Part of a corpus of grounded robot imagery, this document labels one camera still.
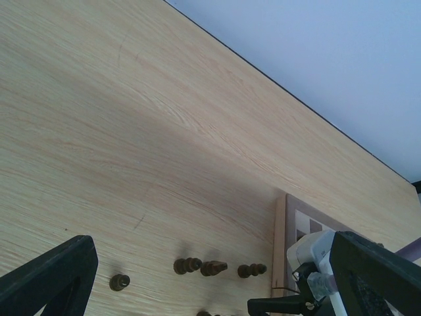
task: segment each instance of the wooden table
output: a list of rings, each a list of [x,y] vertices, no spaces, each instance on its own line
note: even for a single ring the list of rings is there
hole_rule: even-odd
[[[270,271],[235,270],[272,262],[280,190],[391,250],[418,237],[407,181],[165,2],[0,9],[0,274],[90,234],[87,315],[245,315]],[[229,269],[175,275],[187,255]]]

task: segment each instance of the wire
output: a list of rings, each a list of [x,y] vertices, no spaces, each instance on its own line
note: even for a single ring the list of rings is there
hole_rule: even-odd
[[[293,293],[300,294],[299,291],[293,290],[292,288],[286,288],[285,286],[280,286],[280,287],[272,288],[272,289],[273,290],[287,290],[287,291],[290,291],[290,292],[293,292]]]

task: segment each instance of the white wall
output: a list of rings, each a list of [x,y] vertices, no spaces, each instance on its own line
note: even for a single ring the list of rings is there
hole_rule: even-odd
[[[168,2],[407,180],[421,180],[420,0]]]

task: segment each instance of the light wood surface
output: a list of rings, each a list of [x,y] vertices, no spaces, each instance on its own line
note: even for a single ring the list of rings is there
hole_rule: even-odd
[[[408,182],[163,1],[0,8],[0,274],[90,234],[87,315],[245,315],[270,271],[235,270],[272,262],[280,190],[391,250],[419,237]],[[231,269],[177,276],[183,255]]]

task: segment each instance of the black cable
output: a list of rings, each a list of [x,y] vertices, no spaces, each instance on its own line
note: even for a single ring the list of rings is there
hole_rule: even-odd
[[[292,288],[286,288],[285,286],[280,286],[280,287],[272,288],[272,289],[273,290],[287,290],[287,291],[290,291],[290,292],[293,292],[293,293],[300,294],[299,291],[293,290]]]

